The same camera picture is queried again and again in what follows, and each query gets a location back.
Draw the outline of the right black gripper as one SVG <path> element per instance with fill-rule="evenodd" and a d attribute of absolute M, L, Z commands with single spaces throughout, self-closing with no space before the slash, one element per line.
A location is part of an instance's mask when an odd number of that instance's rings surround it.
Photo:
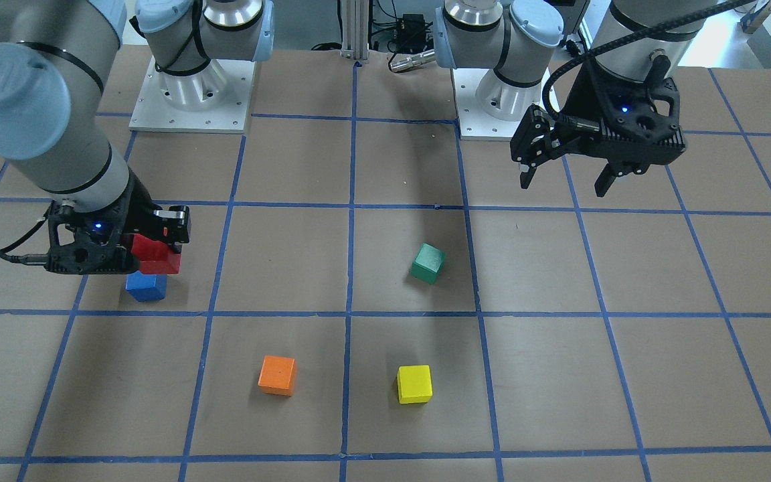
<path fill-rule="evenodd" d="M 129 274 L 138 268 L 135 234 L 164 243 L 180 255 L 191 240 L 189 206 L 154 204 L 137 175 L 115 202 L 80 213 L 54 201 L 49 209 L 50 247 L 44 268 L 53 274 Z"/>

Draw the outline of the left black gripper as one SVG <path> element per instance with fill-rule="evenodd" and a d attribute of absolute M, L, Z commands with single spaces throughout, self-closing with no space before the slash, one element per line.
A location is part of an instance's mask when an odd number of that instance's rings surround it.
<path fill-rule="evenodd" d="M 648 61 L 647 73 L 642 80 L 624 79 L 613 74 L 596 58 L 586 61 L 576 76 L 556 125 L 541 107 L 530 104 L 510 140 L 511 160 L 518 163 L 520 168 L 520 187 L 529 188 L 539 165 L 562 155 L 575 153 L 606 159 L 606 156 L 598 153 L 602 113 L 597 100 L 597 90 L 602 82 L 602 75 L 609 74 L 623 80 L 649 85 L 670 77 L 670 58 L 651 57 Z M 648 168 L 649 163 L 606 162 L 594 183 L 596 196 L 604 197 L 617 178 L 631 173 L 642 175 Z"/>

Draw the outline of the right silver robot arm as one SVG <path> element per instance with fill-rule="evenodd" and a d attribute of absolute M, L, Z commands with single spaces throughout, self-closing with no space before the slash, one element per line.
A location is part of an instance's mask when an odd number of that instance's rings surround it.
<path fill-rule="evenodd" d="M 169 122 L 236 129 L 247 95 L 226 64 L 272 55 L 272 1 L 0 1 L 0 156 L 51 198 L 30 229 L 48 228 L 44 253 L 12 264 L 55 274 L 177 274 L 190 210 L 163 208 L 98 127 L 99 101 L 132 25 L 150 46 L 147 100 Z"/>

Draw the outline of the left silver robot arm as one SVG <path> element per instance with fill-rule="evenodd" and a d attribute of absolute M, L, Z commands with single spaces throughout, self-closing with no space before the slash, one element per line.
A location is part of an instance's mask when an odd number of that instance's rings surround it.
<path fill-rule="evenodd" d="M 436 12 L 442 68 L 486 68 L 509 88 L 535 90 L 541 104 L 517 114 L 510 140 L 527 189 L 541 165 L 564 155 L 605 159 L 597 196 L 630 174 L 668 165 L 687 149 L 672 77 L 683 53 L 718 12 L 715 1 L 612 1 L 593 46 L 549 74 L 564 19 L 545 1 L 446 1 Z"/>

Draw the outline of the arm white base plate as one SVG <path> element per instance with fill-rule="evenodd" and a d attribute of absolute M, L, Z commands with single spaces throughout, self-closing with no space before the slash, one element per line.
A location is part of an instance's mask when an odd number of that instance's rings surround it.
<path fill-rule="evenodd" d="M 514 135 L 527 107 L 542 105 L 541 89 L 549 70 L 538 85 L 511 86 L 490 68 L 452 70 L 454 100 L 460 137 L 469 141 L 508 141 Z"/>
<path fill-rule="evenodd" d="M 172 76 L 149 61 L 129 128 L 156 133 L 246 133 L 260 65 L 213 59 L 192 76 Z"/>

